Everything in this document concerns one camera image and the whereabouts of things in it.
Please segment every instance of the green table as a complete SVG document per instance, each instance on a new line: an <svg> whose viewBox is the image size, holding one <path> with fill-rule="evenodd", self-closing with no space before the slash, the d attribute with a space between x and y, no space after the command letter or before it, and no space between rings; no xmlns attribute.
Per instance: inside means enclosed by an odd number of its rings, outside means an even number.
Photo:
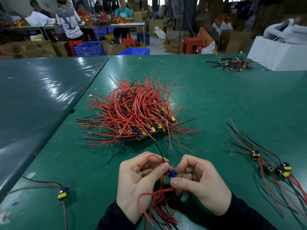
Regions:
<svg viewBox="0 0 307 230"><path fill-rule="evenodd" d="M174 88L176 108L184 120L197 117L186 127L202 131L184 141L194 151L191 155L211 161L229 188L248 205L255 208L278 229L300 229L306 220L285 207L285 219L276 211L272 198L265 192L257 164L243 155L227 150L228 131L225 122L233 119L238 129L245 128L248 136L275 152L282 161L290 163L293 173L306 189L306 134L307 134L307 74L305 71L271 72L255 64L250 71L230 73L220 68L207 69L202 60L216 60L215 55L151 55L112 56L89 87L88 92L108 94L108 87L116 85L109 78L142 78L156 68L161 80L177 81ZM83 108L89 104L84 94L58 128L25 175L36 173L33 179L56 181L69 186L67 204L68 229L94 229L108 205L115 200L118 168L123 160L144 151L158 153L150 141L136 147L127 146L106 166L119 145L106 150L105 146L89 146L83 140L76 117L90 116L92 111ZM170 164L176 166L182 154L189 153L174 143L171 153L167 137L158 141ZM33 184L20 179L14 188ZM56 188L28 189L10 194L0 205L0 213L9 211L10 223L3 229L63 229L63 208L57 204ZM179 229L198 229L214 226L212 217L199 213L192 215L197 223L177 212Z"/></svg>

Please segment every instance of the right hand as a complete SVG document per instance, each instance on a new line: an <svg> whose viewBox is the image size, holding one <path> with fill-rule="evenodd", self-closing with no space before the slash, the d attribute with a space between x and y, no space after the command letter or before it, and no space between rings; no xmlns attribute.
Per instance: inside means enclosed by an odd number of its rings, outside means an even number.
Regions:
<svg viewBox="0 0 307 230"><path fill-rule="evenodd" d="M170 184L176 194L189 191L215 215L226 213L232 194L211 162L184 155L175 170L179 178L172 178Z"/></svg>

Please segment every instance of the white t-shirt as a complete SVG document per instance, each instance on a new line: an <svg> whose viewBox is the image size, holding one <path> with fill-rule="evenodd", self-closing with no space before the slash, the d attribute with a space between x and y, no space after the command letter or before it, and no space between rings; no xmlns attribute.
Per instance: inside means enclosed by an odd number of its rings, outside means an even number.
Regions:
<svg viewBox="0 0 307 230"><path fill-rule="evenodd" d="M63 26L67 38L78 38L83 34L77 23L81 19L71 7L60 7L56 11L56 21Z"/></svg>

